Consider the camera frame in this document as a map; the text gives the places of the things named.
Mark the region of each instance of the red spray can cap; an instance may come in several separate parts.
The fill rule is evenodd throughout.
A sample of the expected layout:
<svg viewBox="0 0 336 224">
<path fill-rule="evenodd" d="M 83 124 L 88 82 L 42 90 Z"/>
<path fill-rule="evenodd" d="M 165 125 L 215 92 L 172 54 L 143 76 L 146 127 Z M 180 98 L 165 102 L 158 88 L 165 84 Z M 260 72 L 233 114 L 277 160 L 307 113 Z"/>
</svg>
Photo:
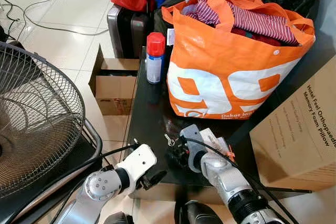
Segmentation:
<svg viewBox="0 0 336 224">
<path fill-rule="evenodd" d="M 147 36 L 147 53 L 151 56 L 164 54 L 166 38 L 162 33 L 150 33 Z"/>
</svg>

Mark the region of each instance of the cardboard box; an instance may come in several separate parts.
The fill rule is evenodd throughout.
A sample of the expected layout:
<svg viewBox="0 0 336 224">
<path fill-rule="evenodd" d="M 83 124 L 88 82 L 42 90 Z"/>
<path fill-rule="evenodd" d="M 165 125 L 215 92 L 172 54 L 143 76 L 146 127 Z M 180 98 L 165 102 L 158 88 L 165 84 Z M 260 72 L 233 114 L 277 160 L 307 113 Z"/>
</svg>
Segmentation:
<svg viewBox="0 0 336 224">
<path fill-rule="evenodd" d="M 99 45 L 89 81 L 103 115 L 128 115 L 139 59 L 104 59 Z"/>
<path fill-rule="evenodd" d="M 336 56 L 251 132 L 261 182 L 321 190 L 336 184 Z"/>
</svg>

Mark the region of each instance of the orange shopping bag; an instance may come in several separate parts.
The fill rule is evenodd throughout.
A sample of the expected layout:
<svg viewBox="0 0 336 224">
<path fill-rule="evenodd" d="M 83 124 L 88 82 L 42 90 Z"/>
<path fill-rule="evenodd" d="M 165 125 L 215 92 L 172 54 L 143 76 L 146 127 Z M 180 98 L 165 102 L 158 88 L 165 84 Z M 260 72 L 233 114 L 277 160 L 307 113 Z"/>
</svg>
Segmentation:
<svg viewBox="0 0 336 224">
<path fill-rule="evenodd" d="M 231 33 L 235 20 L 228 2 L 286 18 L 299 45 L 272 46 Z M 313 45 L 313 22 L 261 0 L 207 0 L 220 21 L 213 28 L 181 14 L 196 3 L 186 0 L 162 7 L 163 19 L 175 29 L 167 74 L 170 103 L 180 116 L 247 119 Z"/>
</svg>

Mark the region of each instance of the tiled floor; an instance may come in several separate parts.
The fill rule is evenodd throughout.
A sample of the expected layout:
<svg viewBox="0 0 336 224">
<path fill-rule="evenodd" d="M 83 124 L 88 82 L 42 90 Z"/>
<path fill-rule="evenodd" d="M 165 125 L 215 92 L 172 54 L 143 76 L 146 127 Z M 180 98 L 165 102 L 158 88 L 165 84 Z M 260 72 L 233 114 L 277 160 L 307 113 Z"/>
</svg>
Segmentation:
<svg viewBox="0 0 336 224">
<path fill-rule="evenodd" d="M 25 8 L 31 3 L 43 0 L 9 1 Z M 110 0 L 52 0 L 30 8 L 27 15 L 44 26 L 94 34 L 107 29 L 106 14 L 111 6 Z M 4 6 L 4 8 L 5 12 L 0 12 L 0 24 L 7 30 L 11 24 L 5 15 L 9 7 Z M 23 19 L 22 12 L 17 8 L 13 9 L 11 16 Z M 10 34 L 17 38 L 22 27 L 23 23 L 15 23 Z M 99 44 L 106 58 L 114 57 L 109 34 L 84 36 L 65 31 L 47 30 L 28 22 L 19 40 L 27 50 L 39 53 L 60 68 L 77 85 L 86 104 L 86 117 L 103 139 L 104 152 L 121 147 L 127 116 L 102 116 L 87 84 Z M 119 159 L 120 154 L 108 158 L 113 163 Z M 334 201 L 330 195 L 335 195 L 335 188 L 317 194 L 286 199 L 285 204 L 298 216 L 300 222 L 318 223 L 317 220 L 321 220 L 319 216 L 330 216 L 330 212 L 334 211 L 332 207 Z M 212 205 L 211 207 L 224 223 L 235 223 L 224 206 Z M 116 211 L 133 214 L 135 223 L 174 223 L 173 209 L 173 202 L 133 200 L 121 195 L 104 206 L 99 223 L 103 223 L 108 215 Z M 39 223 L 49 223 L 54 214 L 55 210 Z M 335 219 L 332 221 L 331 217 L 328 220 L 319 223 L 335 223 Z"/>
</svg>

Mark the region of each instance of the red striped clothing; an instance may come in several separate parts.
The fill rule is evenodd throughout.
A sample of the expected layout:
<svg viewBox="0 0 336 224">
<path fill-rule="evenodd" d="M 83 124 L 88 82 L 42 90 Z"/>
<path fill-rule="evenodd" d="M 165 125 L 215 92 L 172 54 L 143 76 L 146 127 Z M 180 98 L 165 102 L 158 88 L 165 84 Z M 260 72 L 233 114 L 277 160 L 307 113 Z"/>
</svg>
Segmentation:
<svg viewBox="0 0 336 224">
<path fill-rule="evenodd" d="M 290 45 L 298 44 L 290 28 L 285 25 L 286 19 L 284 17 L 255 13 L 241 9 L 230 2 L 227 3 L 235 17 L 234 27 L 274 38 Z M 220 23 L 218 15 L 208 6 L 207 0 L 198 0 L 193 9 L 193 12 L 185 15 L 206 24 L 217 25 Z"/>
</svg>

